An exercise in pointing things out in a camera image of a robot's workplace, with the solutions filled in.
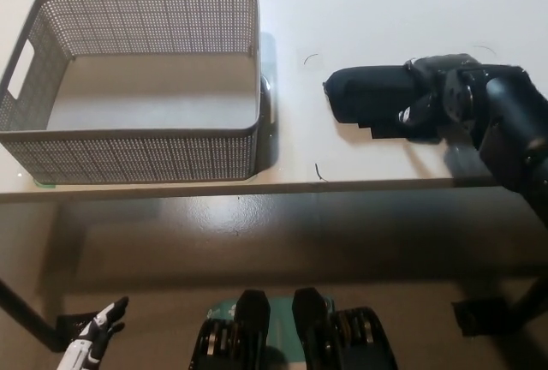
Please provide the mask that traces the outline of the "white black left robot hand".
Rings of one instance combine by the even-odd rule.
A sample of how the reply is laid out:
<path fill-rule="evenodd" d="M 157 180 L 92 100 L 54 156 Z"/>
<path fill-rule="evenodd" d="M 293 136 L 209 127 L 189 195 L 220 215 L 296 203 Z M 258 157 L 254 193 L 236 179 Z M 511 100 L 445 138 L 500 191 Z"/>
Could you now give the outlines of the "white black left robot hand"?
<path fill-rule="evenodd" d="M 110 340 L 125 328 L 129 298 L 124 296 L 99 311 L 66 348 L 57 370 L 97 370 Z"/>

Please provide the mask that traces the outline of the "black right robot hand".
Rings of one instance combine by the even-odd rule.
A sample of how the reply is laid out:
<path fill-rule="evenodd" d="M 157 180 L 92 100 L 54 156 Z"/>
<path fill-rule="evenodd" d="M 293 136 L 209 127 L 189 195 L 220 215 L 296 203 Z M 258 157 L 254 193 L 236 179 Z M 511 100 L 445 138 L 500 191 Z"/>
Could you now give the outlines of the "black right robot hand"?
<path fill-rule="evenodd" d="M 409 140 L 437 140 L 438 127 L 450 123 L 443 95 L 449 73 L 459 68 L 476 68 L 480 61 L 467 53 L 421 57 L 403 67 L 418 87 L 418 96 L 397 116 L 398 127 Z"/>

